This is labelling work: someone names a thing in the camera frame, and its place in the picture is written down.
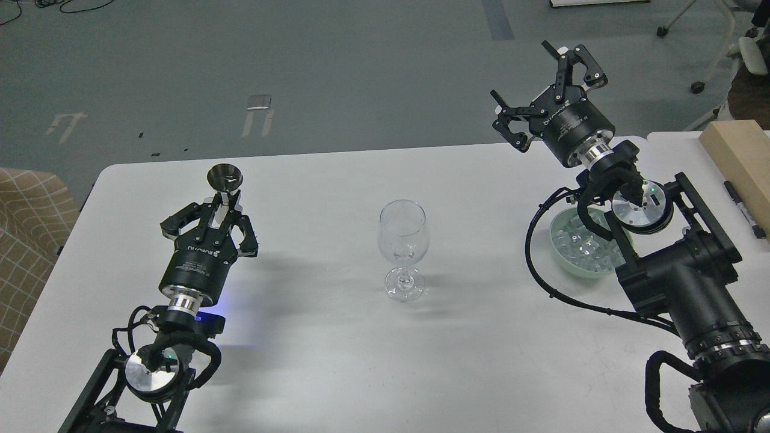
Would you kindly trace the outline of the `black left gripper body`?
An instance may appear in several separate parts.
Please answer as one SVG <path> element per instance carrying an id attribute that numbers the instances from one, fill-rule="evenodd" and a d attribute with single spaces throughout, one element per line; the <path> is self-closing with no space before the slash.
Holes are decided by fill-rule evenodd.
<path id="1" fill-rule="evenodd" d="M 206 229 L 201 243 L 195 242 L 193 230 L 174 239 L 174 253 L 171 255 L 159 290 L 167 298 L 178 288 L 189 289 L 202 295 L 203 307 L 211 307 L 220 300 L 223 286 L 230 267 L 238 252 L 230 233 Z"/>

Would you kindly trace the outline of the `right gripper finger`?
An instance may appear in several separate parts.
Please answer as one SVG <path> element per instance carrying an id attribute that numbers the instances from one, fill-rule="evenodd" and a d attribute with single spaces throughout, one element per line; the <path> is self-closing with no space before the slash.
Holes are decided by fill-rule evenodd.
<path id="1" fill-rule="evenodd" d="M 490 90 L 490 95 L 500 108 L 497 118 L 492 122 L 492 128 L 515 150 L 527 152 L 530 149 L 532 137 L 526 132 L 513 132 L 512 121 L 531 121 L 532 118 L 544 118 L 547 109 L 533 102 L 530 106 L 511 107 L 496 90 Z"/>
<path id="2" fill-rule="evenodd" d="M 543 92 L 544 107 L 561 107 L 588 101 L 588 93 L 608 84 L 608 77 L 593 55 L 583 45 L 557 49 L 549 41 L 541 42 L 556 60 L 555 82 Z"/>

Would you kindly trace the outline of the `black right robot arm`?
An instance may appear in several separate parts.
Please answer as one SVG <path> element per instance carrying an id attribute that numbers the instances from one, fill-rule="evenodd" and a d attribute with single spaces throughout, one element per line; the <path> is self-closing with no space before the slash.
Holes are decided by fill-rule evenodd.
<path id="1" fill-rule="evenodd" d="M 645 365 L 644 406 L 660 431 L 681 431 L 661 409 L 660 369 L 666 364 L 693 382 L 689 401 L 701 432 L 767 432 L 768 346 L 728 292 L 739 278 L 735 263 L 742 255 L 684 173 L 655 183 L 639 172 L 635 143 L 611 145 L 614 125 L 588 99 L 608 78 L 588 49 L 556 49 L 549 41 L 542 46 L 558 63 L 553 84 L 520 107 L 490 92 L 500 108 L 493 129 L 513 148 L 525 153 L 541 139 L 563 167 L 585 167 L 577 189 L 555 190 L 528 225 L 523 249 L 531 276 L 551 298 L 682 340 L 689 361 L 657 351 Z M 632 312 L 578 301 L 537 273 L 532 236 L 560 199 L 572 200 L 590 232 L 618 244 L 624 263 L 614 273 Z"/>

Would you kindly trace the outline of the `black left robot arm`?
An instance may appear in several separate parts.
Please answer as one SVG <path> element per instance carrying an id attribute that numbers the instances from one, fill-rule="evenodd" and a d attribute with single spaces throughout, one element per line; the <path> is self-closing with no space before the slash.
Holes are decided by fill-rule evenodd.
<path id="1" fill-rule="evenodd" d="M 105 351 L 61 432 L 176 432 L 189 393 L 222 364 L 214 343 L 225 318 L 207 313 L 220 300 L 231 266 L 256 257 L 259 244 L 239 205 L 239 187 L 218 186 L 161 224 L 174 243 L 159 284 L 167 305 L 138 306 L 112 331 Z"/>

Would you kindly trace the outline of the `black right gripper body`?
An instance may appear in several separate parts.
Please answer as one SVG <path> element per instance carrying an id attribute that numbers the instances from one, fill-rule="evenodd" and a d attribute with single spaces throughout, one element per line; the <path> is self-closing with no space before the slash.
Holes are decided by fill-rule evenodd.
<path id="1" fill-rule="evenodd" d="M 556 159 L 567 168 L 581 162 L 574 156 L 592 135 L 610 141 L 615 126 L 601 113 L 582 86 L 566 86 L 564 97 L 555 101 L 555 88 L 549 86 L 531 102 L 531 134 L 541 137 Z"/>

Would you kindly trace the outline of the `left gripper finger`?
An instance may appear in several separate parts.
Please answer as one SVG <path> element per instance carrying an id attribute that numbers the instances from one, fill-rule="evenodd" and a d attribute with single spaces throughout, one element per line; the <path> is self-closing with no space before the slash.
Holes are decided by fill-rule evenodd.
<path id="1" fill-rule="evenodd" d="M 182 235 L 182 229 L 190 223 L 198 221 L 198 224 L 192 231 L 193 241 L 222 241 L 224 239 L 224 232 L 222 229 L 214 229 L 210 227 L 211 221 L 214 219 L 215 212 L 219 210 L 223 205 L 223 200 L 220 195 L 215 195 L 209 201 L 203 204 L 196 202 L 182 208 L 177 213 L 169 216 L 163 220 L 160 224 L 162 235 L 166 239 L 177 239 Z"/>
<path id="2" fill-rule="evenodd" d="M 226 229 L 229 236 L 234 228 L 239 230 L 241 236 L 237 249 L 239 257 L 257 257 L 259 243 L 250 217 L 243 212 L 239 204 L 240 194 L 240 191 L 219 192 L 221 203 L 217 209 L 217 224 L 219 224 L 219 230 Z"/>

